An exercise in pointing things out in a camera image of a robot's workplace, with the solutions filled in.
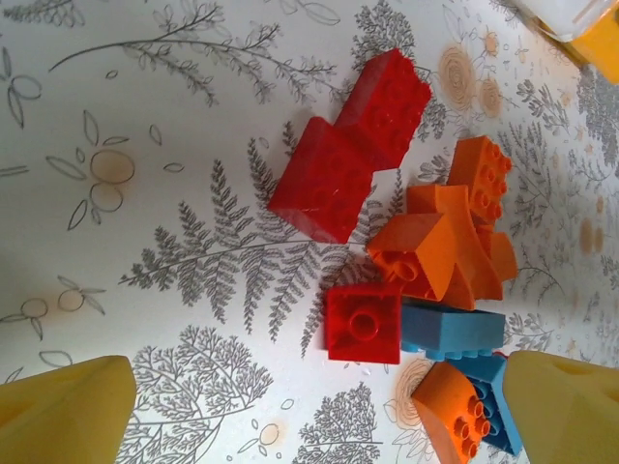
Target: plastic toy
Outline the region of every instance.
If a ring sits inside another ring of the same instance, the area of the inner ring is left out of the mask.
[[[413,63],[393,49],[366,63],[335,126],[358,142],[374,170],[397,168],[430,97]]]
[[[111,464],[135,401],[129,360],[108,356],[0,386],[3,464]]]
[[[387,283],[333,287],[327,292],[330,360],[399,363],[401,296]]]
[[[502,281],[516,278],[518,264],[514,247],[507,234],[503,232],[489,232],[484,228],[476,227],[477,236],[487,256],[492,262],[492,267]]]
[[[619,462],[619,370],[518,351],[503,393],[532,464]]]
[[[464,277],[462,268],[458,263],[454,265],[454,273],[449,281],[447,292],[441,300],[441,304],[449,307],[456,307],[465,311],[475,309],[475,297],[473,297],[473,289],[470,283]]]
[[[490,432],[484,441],[514,456],[522,450],[522,441],[503,396],[503,376],[507,360],[504,355],[449,361],[473,383],[484,403],[484,415],[490,421]]]
[[[456,262],[456,237],[445,215],[394,216],[368,243],[368,254],[386,281],[402,294],[437,302]]]
[[[512,161],[486,136],[459,140],[447,185],[468,186],[474,220],[493,224],[503,214],[501,197],[511,170]]]
[[[479,241],[469,214],[467,186],[410,187],[406,199],[409,214],[442,213],[449,218],[457,231],[456,262],[473,291],[474,299],[503,300],[501,280]]]
[[[317,242],[344,244],[357,225],[371,179],[371,168],[346,137],[313,117],[268,209]]]
[[[402,306],[402,350],[426,350],[430,360],[490,356],[503,346],[505,316],[485,311],[460,311],[445,306]]]
[[[464,374],[438,362],[413,391],[412,400],[441,464],[466,463],[477,455],[490,422]]]

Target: white container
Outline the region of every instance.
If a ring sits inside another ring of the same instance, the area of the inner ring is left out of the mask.
[[[538,17],[560,42],[570,42],[593,26],[617,0],[513,0],[520,10]]]

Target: red square block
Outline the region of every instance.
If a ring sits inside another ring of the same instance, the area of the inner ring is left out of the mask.
[[[371,178],[372,170],[356,147],[324,119],[313,117],[268,209],[317,242],[345,244]]]
[[[366,63],[335,126],[358,143],[376,171],[401,165],[431,97],[398,49]]]
[[[333,287],[327,292],[330,360],[399,363],[401,295],[389,283]]]

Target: yellow object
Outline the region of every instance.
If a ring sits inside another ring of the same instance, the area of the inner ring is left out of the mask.
[[[619,463],[619,370],[518,351],[503,393],[531,464]]]
[[[135,400],[129,360],[107,356],[0,386],[2,464],[113,464]]]
[[[565,43],[569,54],[581,55],[612,84],[619,84],[619,1],[584,34]]]

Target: blue brick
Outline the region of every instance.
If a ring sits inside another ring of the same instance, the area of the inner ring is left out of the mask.
[[[500,355],[493,355],[449,363],[468,377],[484,402],[484,414],[490,421],[490,433],[483,440],[509,454],[518,455],[522,450],[522,441],[503,395],[507,360]]]
[[[426,357],[435,361],[490,356],[493,348],[503,346],[503,314],[403,304],[401,321],[402,350],[426,350]]]

